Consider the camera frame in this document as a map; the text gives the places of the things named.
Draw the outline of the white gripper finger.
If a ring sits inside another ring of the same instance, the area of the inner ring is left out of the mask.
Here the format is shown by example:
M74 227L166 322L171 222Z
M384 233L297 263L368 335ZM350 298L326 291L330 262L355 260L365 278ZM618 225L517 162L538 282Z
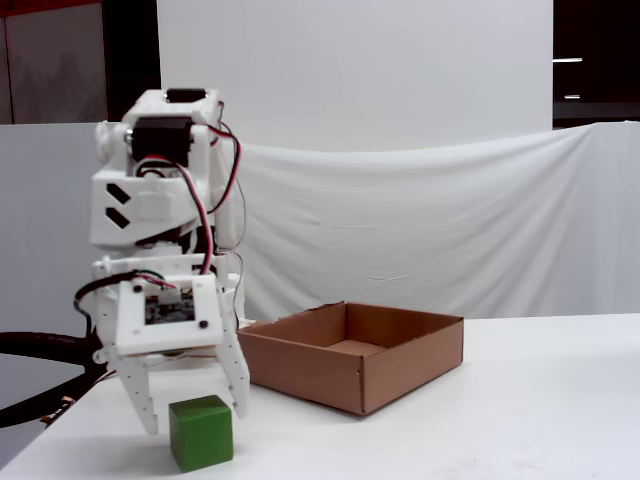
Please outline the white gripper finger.
M237 416L243 418L249 408L250 372L238 339L240 316L237 297L240 290L241 286L236 285L219 297L222 340L215 350L226 375L233 408Z
M114 346L96 350L92 359L96 364L105 364L110 370L115 371L146 433L156 435L158 420L154 413L148 368L144 359L120 355Z

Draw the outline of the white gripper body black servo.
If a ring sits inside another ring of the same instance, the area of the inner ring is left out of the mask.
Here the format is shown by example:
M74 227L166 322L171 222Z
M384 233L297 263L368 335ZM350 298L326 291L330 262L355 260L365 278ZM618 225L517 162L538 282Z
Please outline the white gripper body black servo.
M113 275L134 269L161 274L172 284L164 294L172 301L192 294L191 320L148 324L147 300L162 290L143 280L121 281L96 292L97 331L106 346L215 346L221 342L220 286L214 274L197 275L201 254L129 257L96 262L94 271Z

